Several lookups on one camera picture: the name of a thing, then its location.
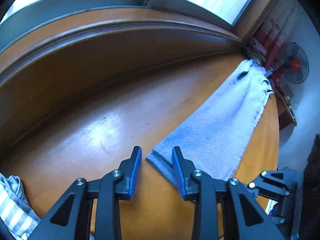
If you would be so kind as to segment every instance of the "screw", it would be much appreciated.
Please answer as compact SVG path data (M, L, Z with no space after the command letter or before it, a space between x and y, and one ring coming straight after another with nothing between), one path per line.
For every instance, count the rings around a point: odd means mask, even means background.
M114 170L112 172L112 176L114 176L114 177L119 177L120 175L121 175L121 171L119 171L119 170Z
M249 183L249 188L254 188L255 186L256 186L256 184L254 182Z
M203 172L201 170L194 170L192 171L192 174L196 177L199 177L203 174Z
M239 180L236 179L236 178L231 178L229 179L229 182L232 184L232 185L237 185L239 183Z
M76 184L79 185L79 186L84 184L84 179L83 178L79 178L76 181L77 181Z

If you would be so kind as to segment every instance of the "striped cloth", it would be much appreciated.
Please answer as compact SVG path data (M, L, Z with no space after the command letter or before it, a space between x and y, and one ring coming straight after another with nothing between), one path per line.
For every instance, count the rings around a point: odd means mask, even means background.
M0 173L0 217L17 240L26 240L40 222L18 176L6 178Z

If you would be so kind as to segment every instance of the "white wall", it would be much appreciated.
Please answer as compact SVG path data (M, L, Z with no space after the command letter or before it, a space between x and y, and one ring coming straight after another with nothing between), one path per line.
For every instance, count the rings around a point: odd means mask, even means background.
M306 12L301 8L300 17L288 37L307 54L309 75L301 84L286 82L294 97L292 104L298 126L293 124L281 130L278 167L287 165L303 171L313 140L320 133L320 36Z

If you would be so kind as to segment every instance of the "window frame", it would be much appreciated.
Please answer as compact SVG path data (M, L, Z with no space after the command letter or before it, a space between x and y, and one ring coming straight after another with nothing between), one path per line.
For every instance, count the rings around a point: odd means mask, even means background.
M0 25L2 36L0 39L0 53L21 37L47 23L72 14L102 8L153 8L190 16L225 30L233 31L252 1L248 0L241 11L241 15L236 19L237 22L231 25L214 13L187 0L39 0L15 12Z

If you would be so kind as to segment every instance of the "wooden board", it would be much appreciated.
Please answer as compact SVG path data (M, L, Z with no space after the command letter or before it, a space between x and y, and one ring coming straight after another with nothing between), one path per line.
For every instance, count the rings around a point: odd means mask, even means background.
M43 217L76 178L101 178L128 158L134 145L142 147L145 157L242 60L239 54L202 57L118 83L39 128L10 152L0 171L21 177L31 206ZM235 177L248 183L262 170L275 169L278 145L272 95ZM259 203L266 206L264 199ZM144 160L135 197L120 203L123 240L191 239L193 213L194 205L181 200L177 190Z

